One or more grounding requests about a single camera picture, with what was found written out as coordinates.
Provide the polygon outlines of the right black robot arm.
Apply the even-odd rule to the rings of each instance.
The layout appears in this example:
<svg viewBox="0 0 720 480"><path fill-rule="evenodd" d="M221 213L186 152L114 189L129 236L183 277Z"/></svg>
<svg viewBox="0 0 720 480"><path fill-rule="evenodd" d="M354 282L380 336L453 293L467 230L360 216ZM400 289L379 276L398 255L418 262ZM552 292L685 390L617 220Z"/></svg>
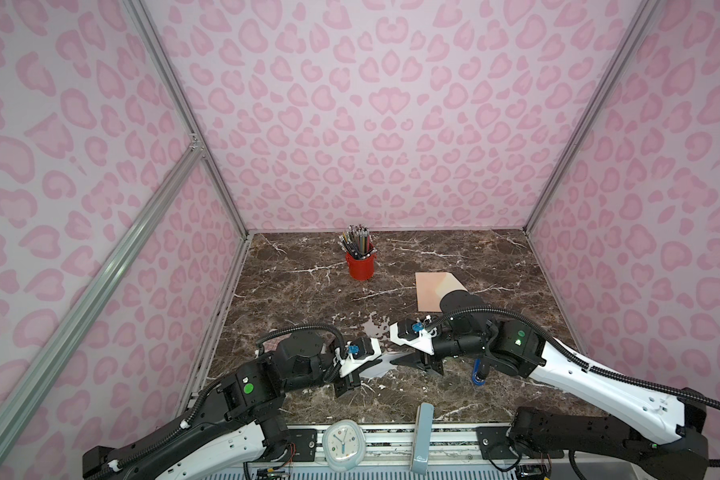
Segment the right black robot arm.
<svg viewBox="0 0 720 480"><path fill-rule="evenodd" d="M436 317L391 325L390 340L412 348L401 363L443 371L444 359L477 360L475 376L491 372L531 379L569 393L603 411L603 416L559 415L518 408L498 448L518 459L565 451L627 461L655 479L702 479L720 469L709 456L704 425L720 401L693 389L621 374L576 352L535 321L486 305L463 290L448 293Z"/></svg>

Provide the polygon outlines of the white letter paper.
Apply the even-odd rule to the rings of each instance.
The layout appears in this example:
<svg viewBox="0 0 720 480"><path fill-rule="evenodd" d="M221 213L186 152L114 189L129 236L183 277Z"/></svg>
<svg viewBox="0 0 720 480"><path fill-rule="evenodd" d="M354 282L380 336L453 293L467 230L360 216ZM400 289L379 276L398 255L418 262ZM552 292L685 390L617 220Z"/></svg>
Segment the white letter paper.
<svg viewBox="0 0 720 480"><path fill-rule="evenodd" d="M403 352L386 352L380 358L378 363L374 363L372 366L364 369L360 373L362 379L374 379L381 378L388 373L397 369L397 360L407 356L407 353Z"/></svg>

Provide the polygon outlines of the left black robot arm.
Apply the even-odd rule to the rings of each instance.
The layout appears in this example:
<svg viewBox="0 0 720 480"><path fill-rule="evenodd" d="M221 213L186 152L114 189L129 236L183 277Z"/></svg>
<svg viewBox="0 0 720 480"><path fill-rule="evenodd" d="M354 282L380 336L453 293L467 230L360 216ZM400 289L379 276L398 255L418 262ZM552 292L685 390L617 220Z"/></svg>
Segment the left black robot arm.
<svg viewBox="0 0 720 480"><path fill-rule="evenodd" d="M85 479L180 479L203 476L225 463L294 460L281 408L287 393L331 385L341 396L378 362L377 340L347 341L328 324L275 330L256 342L254 359L202 389L194 403L153 433L120 448L96 446L82 459Z"/></svg>

